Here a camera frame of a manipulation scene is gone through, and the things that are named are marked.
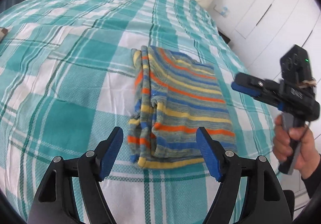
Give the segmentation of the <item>black sleeve forearm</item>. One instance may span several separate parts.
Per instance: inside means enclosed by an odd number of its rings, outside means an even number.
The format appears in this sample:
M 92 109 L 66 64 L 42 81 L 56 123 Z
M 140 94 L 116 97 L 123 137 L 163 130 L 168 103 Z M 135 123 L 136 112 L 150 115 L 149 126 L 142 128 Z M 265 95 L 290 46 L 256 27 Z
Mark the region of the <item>black sleeve forearm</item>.
M 301 171 L 301 179 L 311 199 L 318 186 L 320 186 L 320 154 L 317 154 L 312 160 L 305 163 Z

